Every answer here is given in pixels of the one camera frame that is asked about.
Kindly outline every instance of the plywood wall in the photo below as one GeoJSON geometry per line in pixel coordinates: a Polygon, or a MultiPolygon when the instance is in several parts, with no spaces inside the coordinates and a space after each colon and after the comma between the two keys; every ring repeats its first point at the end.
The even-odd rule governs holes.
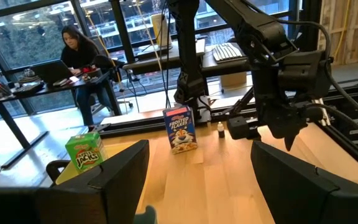
{"type": "MultiPolygon", "coordinates": [[[[358,0],[351,0],[347,22],[345,23],[348,0],[323,0],[320,23],[328,30],[331,38],[331,56],[334,56],[343,37],[335,63],[348,64],[358,62],[358,0]]],[[[318,48],[325,48],[324,35],[319,33],[318,48]]]]}

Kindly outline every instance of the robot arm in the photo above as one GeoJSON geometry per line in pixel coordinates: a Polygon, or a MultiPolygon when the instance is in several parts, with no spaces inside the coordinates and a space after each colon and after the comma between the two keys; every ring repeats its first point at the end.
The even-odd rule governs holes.
{"type": "MultiPolygon", "coordinates": [[[[176,20],[181,75],[175,100],[196,111],[197,97],[203,95],[203,77],[195,52],[195,17],[198,0],[167,0],[176,20]]],[[[304,100],[316,100],[328,93],[324,51],[299,52],[275,19],[255,10],[246,0],[205,0],[233,29],[239,47],[248,57],[259,125],[267,125],[275,138],[293,139],[307,126],[307,111],[293,105],[286,91],[304,100]]],[[[233,111],[252,97],[244,96],[233,111]]]]}

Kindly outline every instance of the cereal box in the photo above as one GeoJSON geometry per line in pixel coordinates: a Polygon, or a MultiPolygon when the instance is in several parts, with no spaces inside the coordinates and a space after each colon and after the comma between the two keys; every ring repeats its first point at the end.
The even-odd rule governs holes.
{"type": "Polygon", "coordinates": [[[73,136],[66,144],[78,173],[85,172],[107,159],[99,133],[87,133],[73,136]]]}
{"type": "Polygon", "coordinates": [[[197,149],[194,117],[191,108],[181,106],[167,109],[163,111],[163,115],[172,153],[197,149]]]}

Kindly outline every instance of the black desk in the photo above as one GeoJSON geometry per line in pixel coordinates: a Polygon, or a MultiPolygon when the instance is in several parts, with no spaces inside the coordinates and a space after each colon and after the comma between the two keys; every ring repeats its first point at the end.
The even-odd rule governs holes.
{"type": "MultiPolygon", "coordinates": [[[[196,42],[196,54],[198,57],[203,56],[205,53],[205,39],[197,40],[196,42]]],[[[167,69],[167,56],[163,55],[161,57],[161,66],[162,69],[167,69]]],[[[178,68],[181,66],[180,58],[179,58],[179,46],[178,41],[172,42],[172,48],[169,50],[169,68],[178,68]]],[[[132,69],[135,75],[137,74],[144,74],[148,72],[155,72],[159,71],[160,67],[158,65],[158,61],[153,56],[152,58],[146,60],[139,60],[134,63],[129,63],[123,66],[123,69],[132,69]]]]}
{"type": "MultiPolygon", "coordinates": [[[[238,44],[236,44],[236,43],[232,43],[232,44],[237,49],[241,50],[239,48],[238,44]]],[[[207,52],[203,56],[203,66],[201,69],[201,73],[204,78],[205,94],[207,96],[209,95],[208,85],[207,85],[207,81],[206,81],[206,79],[208,77],[216,77],[216,76],[229,75],[229,74],[238,73],[238,72],[250,71],[250,65],[246,58],[234,60],[234,61],[230,61],[230,62],[216,63],[214,55],[213,55],[214,48],[215,48],[215,45],[206,47],[207,52]]]]}
{"type": "Polygon", "coordinates": [[[11,165],[13,165],[13,163],[15,163],[16,160],[20,159],[20,157],[25,152],[27,152],[29,149],[31,149],[32,146],[35,145],[35,143],[37,143],[40,139],[42,139],[47,134],[47,132],[42,132],[33,141],[29,142],[25,138],[25,136],[23,135],[22,131],[19,129],[19,127],[17,126],[15,121],[13,120],[11,114],[9,114],[9,112],[6,109],[6,107],[4,106],[3,102],[12,101],[12,100],[19,100],[19,99],[33,97],[33,96],[40,96],[40,95],[45,95],[45,94],[49,94],[49,93],[55,93],[55,92],[58,92],[58,91],[74,90],[74,89],[84,87],[84,86],[95,86],[95,85],[99,85],[99,84],[102,84],[102,86],[106,89],[108,97],[109,97],[109,99],[111,101],[111,104],[112,104],[112,108],[114,110],[114,114],[116,116],[122,115],[121,109],[120,109],[119,104],[117,102],[117,98],[116,98],[116,96],[114,94],[114,91],[112,90],[111,82],[109,81],[109,72],[105,73],[104,75],[99,77],[97,80],[95,80],[93,82],[89,82],[89,83],[85,83],[84,81],[80,80],[80,81],[78,81],[76,83],[73,83],[71,85],[65,85],[65,86],[57,87],[57,88],[48,88],[45,85],[43,90],[41,90],[41,91],[39,91],[39,92],[37,92],[37,93],[35,93],[33,95],[27,95],[27,96],[14,96],[14,95],[12,95],[10,97],[1,98],[0,99],[0,115],[3,118],[3,120],[5,121],[5,123],[8,125],[9,129],[13,132],[13,134],[15,135],[17,140],[20,142],[21,146],[23,147],[23,149],[19,150],[17,152],[17,154],[15,154],[15,156],[13,156],[11,159],[6,161],[2,165],[2,168],[7,169],[11,165]]]}

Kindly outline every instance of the floor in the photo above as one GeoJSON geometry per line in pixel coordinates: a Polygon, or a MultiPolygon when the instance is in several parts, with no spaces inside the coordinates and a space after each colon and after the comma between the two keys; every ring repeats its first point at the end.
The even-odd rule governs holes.
{"type": "MultiPolygon", "coordinates": [[[[333,75],[337,81],[358,78],[358,63],[334,67],[333,75]]],[[[209,83],[209,92],[212,99],[232,98],[233,96],[242,96],[249,89],[249,85],[251,84],[252,80],[250,76],[248,76],[246,85],[230,86],[229,88],[225,88],[225,92],[222,93],[219,82],[211,82],[209,83]]],[[[175,90],[168,91],[168,97],[172,105],[175,102],[173,99],[174,93],[175,90]]],[[[120,104],[123,114],[138,113],[138,107],[140,112],[152,111],[165,108],[165,93],[153,93],[138,97],[137,99],[126,98],[125,101],[130,101],[134,104],[134,107],[129,108],[127,103],[120,104]]],[[[94,122],[100,123],[108,116],[109,111],[105,108],[94,115],[94,122]]],[[[28,155],[21,159],[13,169],[3,171],[0,174],[0,185],[49,186],[51,181],[46,179],[46,164],[55,159],[67,159],[68,157],[64,150],[65,142],[70,136],[85,130],[82,127],[83,122],[80,111],[77,108],[71,108],[35,116],[16,118],[15,121],[29,140],[35,138],[43,131],[50,131],[50,133],[41,143],[31,150],[28,155]],[[7,178],[16,174],[20,175],[19,180],[14,181],[13,179],[7,178]]],[[[5,122],[0,121],[0,163],[20,148],[20,144],[10,132],[5,122]]]]}

